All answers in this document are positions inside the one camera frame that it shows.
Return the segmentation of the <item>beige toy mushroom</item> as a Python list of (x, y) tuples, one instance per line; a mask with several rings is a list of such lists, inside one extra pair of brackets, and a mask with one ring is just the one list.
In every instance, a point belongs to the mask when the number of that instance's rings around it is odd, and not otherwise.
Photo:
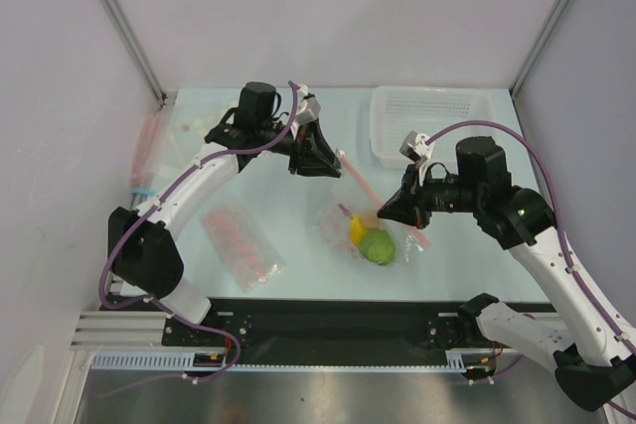
[(362, 226), (366, 229), (379, 229), (382, 227), (376, 211), (361, 212), (360, 221)]

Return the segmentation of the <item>red toy chili pepper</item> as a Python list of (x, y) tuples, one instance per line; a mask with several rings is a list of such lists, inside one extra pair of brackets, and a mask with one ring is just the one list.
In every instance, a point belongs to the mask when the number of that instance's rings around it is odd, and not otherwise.
[(352, 217), (352, 213), (342, 204), (338, 204), (339, 209), (341, 210), (341, 212), (347, 216), (347, 217)]

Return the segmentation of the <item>clear strawberry zip bag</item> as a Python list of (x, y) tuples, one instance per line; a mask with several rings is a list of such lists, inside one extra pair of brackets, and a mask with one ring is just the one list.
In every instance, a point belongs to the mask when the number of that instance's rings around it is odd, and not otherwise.
[(318, 207), (315, 229), (339, 257), (385, 267), (407, 263), (430, 247), (420, 230), (378, 218), (380, 197), (344, 151), (336, 159), (341, 177)]

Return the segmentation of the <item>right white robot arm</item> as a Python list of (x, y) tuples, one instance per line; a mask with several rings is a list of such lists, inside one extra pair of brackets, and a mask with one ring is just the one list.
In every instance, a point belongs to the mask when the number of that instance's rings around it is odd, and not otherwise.
[(594, 285), (537, 192), (516, 186), (504, 150), (488, 136), (455, 147), (457, 173), (433, 178), (432, 145), (410, 132), (399, 151), (410, 161), (381, 219), (423, 229), (435, 212), (467, 212), (535, 279), (560, 316), (558, 330), (482, 293), (459, 310), (458, 333), (470, 346), (508, 346), (552, 372), (578, 407), (596, 411), (635, 382), (634, 327)]

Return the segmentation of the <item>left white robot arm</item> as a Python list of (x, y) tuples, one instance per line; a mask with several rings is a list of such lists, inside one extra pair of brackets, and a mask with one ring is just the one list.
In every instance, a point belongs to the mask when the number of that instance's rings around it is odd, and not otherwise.
[(281, 120), (275, 86), (248, 82), (238, 105), (220, 123), (176, 179), (137, 208), (118, 208), (108, 219), (108, 256), (98, 290), (110, 274), (142, 290), (153, 302), (185, 321), (184, 333), (198, 345), (212, 342), (219, 321), (212, 303), (185, 276), (176, 239), (202, 203), (240, 174), (263, 152), (288, 158), (288, 171), (301, 177), (338, 178), (342, 166), (321, 130), (321, 106), (304, 84), (292, 82), (292, 106)]

